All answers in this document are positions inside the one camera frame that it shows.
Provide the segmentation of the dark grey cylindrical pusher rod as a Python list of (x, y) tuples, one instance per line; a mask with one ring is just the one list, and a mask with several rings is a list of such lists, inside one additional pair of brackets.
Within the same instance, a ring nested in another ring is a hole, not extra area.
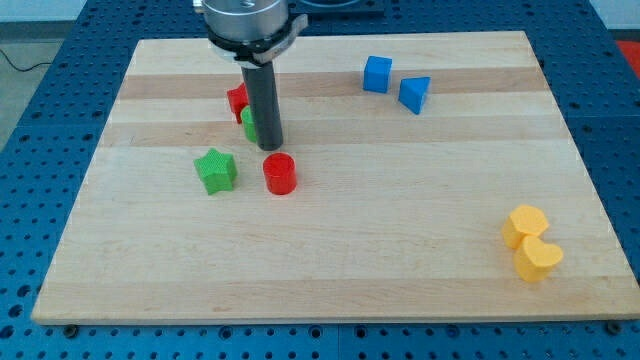
[(283, 131), (273, 63), (255, 69), (242, 69), (256, 133), (264, 151), (275, 151), (283, 144)]

